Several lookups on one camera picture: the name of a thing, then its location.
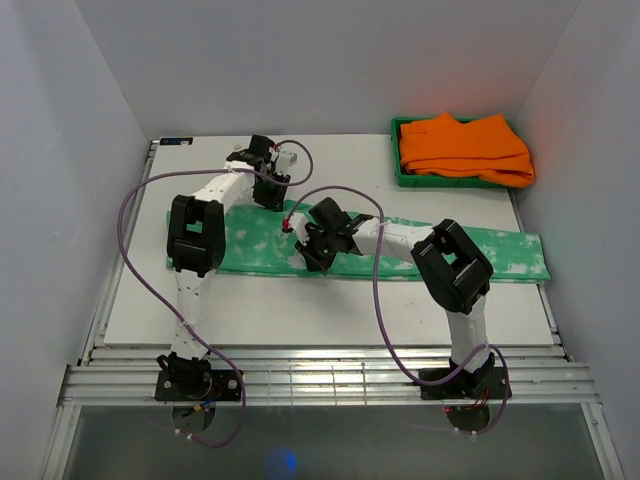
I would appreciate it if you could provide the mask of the green white tie-dye trousers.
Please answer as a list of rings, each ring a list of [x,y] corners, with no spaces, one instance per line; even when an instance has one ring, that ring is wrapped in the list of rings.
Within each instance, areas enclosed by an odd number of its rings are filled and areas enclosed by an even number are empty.
[[[328,272],[310,272],[296,251],[295,236],[281,230],[284,216],[294,205],[286,200],[284,212],[254,205],[234,205],[225,215],[226,250],[220,274],[263,277],[332,277],[371,280],[372,256],[338,254]],[[550,280],[539,235],[463,227],[492,263],[493,282],[543,284]],[[381,257],[380,281],[419,281],[417,268],[407,262]]]

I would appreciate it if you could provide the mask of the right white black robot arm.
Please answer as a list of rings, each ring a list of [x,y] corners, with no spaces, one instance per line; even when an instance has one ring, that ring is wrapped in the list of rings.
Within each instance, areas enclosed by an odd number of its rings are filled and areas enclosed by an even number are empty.
[[[494,270],[464,229],[445,219],[433,227],[408,226],[382,217],[350,216],[330,197],[307,214],[282,222],[310,272],[328,271],[336,256],[370,256],[378,270],[384,257],[416,267],[431,298],[445,311],[451,353],[446,369],[422,369],[409,377],[424,399],[470,398],[488,392],[495,365],[485,305]]]

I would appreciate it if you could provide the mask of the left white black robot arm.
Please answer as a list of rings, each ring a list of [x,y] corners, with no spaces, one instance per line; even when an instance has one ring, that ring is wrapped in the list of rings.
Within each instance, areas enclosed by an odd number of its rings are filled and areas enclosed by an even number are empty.
[[[211,280],[225,256],[225,214],[246,193],[257,205],[280,212],[291,181],[289,169],[296,161],[295,153],[254,135],[247,148],[227,157],[222,173],[193,194],[172,201],[167,256],[179,317],[171,353],[159,357],[158,363],[169,384],[188,399],[204,399],[218,390],[205,359],[209,348],[194,333],[207,316]]]

